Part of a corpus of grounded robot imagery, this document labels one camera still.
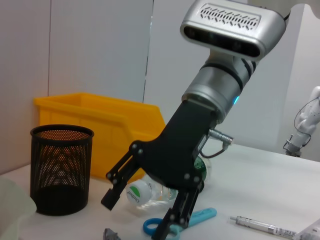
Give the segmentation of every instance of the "bottle cap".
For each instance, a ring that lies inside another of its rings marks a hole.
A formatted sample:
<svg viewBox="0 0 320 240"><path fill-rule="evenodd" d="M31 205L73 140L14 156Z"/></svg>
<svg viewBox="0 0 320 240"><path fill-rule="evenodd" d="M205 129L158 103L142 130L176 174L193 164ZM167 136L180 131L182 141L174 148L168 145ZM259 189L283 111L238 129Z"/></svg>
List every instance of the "bottle cap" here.
<svg viewBox="0 0 320 240"><path fill-rule="evenodd" d="M126 197L130 203L141 206L151 200L152 190L145 181L137 180L127 186Z"/></svg>

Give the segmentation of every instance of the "plastic bag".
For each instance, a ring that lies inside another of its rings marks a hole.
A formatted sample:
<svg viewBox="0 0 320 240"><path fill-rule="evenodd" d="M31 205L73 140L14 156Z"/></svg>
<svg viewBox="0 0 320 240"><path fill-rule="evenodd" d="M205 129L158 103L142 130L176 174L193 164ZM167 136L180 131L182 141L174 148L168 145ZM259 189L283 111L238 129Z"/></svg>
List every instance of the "plastic bag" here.
<svg viewBox="0 0 320 240"><path fill-rule="evenodd" d="M0 240L17 240L20 220L36 210L31 197L13 181L0 176Z"/></svg>

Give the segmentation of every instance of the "bottle label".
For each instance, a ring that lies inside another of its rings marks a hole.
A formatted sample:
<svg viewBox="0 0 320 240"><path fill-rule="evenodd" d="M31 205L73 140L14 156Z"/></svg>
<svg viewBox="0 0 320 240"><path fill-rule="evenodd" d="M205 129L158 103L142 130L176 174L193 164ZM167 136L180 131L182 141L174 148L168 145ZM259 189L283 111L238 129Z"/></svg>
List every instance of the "bottle label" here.
<svg viewBox="0 0 320 240"><path fill-rule="evenodd" d="M136 188L135 186L129 187L126 194L128 195L129 198L132 198L137 203L140 202L140 192L139 192L138 188Z"/></svg>
<svg viewBox="0 0 320 240"><path fill-rule="evenodd" d="M196 157L194 161L194 168L201 172L202 181L204 181L207 177L207 168L201 157Z"/></svg>

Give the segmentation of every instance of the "yellow plastic bin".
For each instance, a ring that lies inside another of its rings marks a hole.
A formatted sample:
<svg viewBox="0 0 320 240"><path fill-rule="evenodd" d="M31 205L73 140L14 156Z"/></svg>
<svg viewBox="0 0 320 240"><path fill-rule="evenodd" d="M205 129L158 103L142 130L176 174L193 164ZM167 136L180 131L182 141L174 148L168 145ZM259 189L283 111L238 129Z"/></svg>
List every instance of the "yellow plastic bin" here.
<svg viewBox="0 0 320 240"><path fill-rule="evenodd" d="M35 98L34 104L40 126L70 124L94 131L91 175L98 178L106 177L133 141L151 141L165 127L157 106L111 97L76 93ZM144 174L140 169L130 181Z"/></svg>

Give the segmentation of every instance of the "cable connector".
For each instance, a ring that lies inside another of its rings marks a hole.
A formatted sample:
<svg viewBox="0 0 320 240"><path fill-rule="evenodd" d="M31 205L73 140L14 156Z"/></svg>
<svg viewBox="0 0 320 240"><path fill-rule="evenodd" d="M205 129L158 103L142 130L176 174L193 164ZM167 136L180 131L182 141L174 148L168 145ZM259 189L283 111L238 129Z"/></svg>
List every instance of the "cable connector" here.
<svg viewBox="0 0 320 240"><path fill-rule="evenodd" d="M226 135L220 131L217 131L215 129L210 129L208 135L210 138L220 140L221 142L223 142L224 144L226 144L228 146L232 145L232 142L234 140L234 138L232 136L228 136L228 135Z"/></svg>

